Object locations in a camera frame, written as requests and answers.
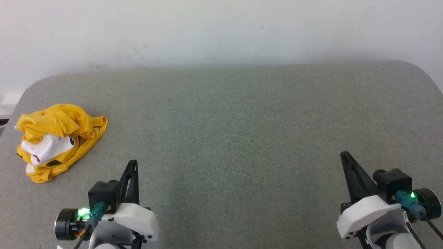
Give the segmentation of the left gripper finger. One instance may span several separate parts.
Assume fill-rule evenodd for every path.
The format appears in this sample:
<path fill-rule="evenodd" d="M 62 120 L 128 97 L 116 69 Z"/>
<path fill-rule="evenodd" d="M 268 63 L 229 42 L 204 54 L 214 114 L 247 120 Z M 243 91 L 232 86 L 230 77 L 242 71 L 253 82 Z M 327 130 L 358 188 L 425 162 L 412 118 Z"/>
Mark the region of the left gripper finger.
<path fill-rule="evenodd" d="M 129 199 L 131 203 L 140 204 L 139 200 L 139 167 L 137 160 L 131 160 L 130 175 L 131 183 L 129 185 Z"/>
<path fill-rule="evenodd" d="M 135 160 L 128 161 L 125 170 L 120 177 L 120 197 L 122 200 L 134 200 L 133 175 L 135 174 Z"/>

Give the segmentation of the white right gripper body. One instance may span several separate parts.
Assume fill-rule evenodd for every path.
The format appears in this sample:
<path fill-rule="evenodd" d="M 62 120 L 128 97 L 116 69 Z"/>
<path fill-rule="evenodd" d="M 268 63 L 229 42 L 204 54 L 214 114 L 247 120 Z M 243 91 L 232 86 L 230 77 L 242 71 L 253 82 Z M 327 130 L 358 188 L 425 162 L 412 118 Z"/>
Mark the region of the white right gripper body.
<path fill-rule="evenodd" d="M 374 232 L 402 230 L 403 211 L 400 204 L 387 204 L 379 196 L 365 197 L 347 208 L 337 219 L 337 230 L 342 239 L 369 225 Z"/>

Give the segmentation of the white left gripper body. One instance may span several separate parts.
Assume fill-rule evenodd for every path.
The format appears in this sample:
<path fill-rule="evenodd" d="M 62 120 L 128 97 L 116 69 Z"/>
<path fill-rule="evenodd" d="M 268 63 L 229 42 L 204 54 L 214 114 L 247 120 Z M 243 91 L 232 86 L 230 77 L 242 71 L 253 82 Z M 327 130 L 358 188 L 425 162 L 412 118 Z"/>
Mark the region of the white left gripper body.
<path fill-rule="evenodd" d="M 114 214 L 105 214 L 103 220 L 113 219 L 118 224 L 145 236 L 147 241 L 158 241 L 159 223 L 154 212 L 135 203 L 122 203 Z"/>

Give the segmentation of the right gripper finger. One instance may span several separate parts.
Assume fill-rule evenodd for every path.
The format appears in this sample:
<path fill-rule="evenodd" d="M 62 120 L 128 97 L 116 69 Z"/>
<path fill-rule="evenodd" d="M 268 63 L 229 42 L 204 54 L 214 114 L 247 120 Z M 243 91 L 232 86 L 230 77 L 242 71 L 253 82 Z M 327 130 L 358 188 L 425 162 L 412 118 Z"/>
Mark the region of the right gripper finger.
<path fill-rule="evenodd" d="M 363 199 L 376 194 L 376 184 L 367 172 L 355 160 L 355 175 L 358 182 L 355 183 L 355 194 L 358 199 Z"/>
<path fill-rule="evenodd" d="M 351 156 L 351 154 L 347 151 L 342 151 L 340 153 L 340 158 L 342 162 L 342 168 L 345 176 L 345 181 L 348 189 L 348 193 L 350 196 L 350 202 L 355 203 L 358 196 L 355 194 L 355 183 L 358 182 L 356 180 L 355 175 L 355 160 Z"/>

